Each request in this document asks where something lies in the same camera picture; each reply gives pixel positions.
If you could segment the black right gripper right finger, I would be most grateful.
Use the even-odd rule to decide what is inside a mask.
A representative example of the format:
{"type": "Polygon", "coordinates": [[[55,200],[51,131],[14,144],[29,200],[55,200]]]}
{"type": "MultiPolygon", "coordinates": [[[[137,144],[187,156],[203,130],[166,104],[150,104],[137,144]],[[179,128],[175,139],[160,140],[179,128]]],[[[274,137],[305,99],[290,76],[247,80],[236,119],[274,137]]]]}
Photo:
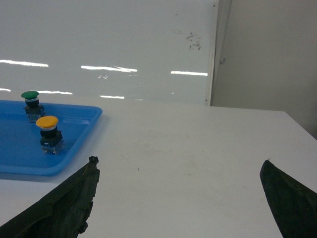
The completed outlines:
{"type": "Polygon", "coordinates": [[[317,194],[269,160],[260,171],[265,197],[284,238],[317,236],[317,194]]]}

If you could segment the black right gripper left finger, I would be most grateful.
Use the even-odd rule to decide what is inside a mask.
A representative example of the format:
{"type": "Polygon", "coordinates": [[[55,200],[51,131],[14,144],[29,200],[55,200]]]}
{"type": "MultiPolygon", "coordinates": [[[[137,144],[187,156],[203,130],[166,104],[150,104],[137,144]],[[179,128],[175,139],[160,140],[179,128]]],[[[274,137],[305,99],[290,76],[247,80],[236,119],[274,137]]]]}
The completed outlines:
{"type": "Polygon", "coordinates": [[[88,227],[100,178],[99,162],[89,162],[38,202],[0,228],[2,238],[76,238],[88,227]]]}

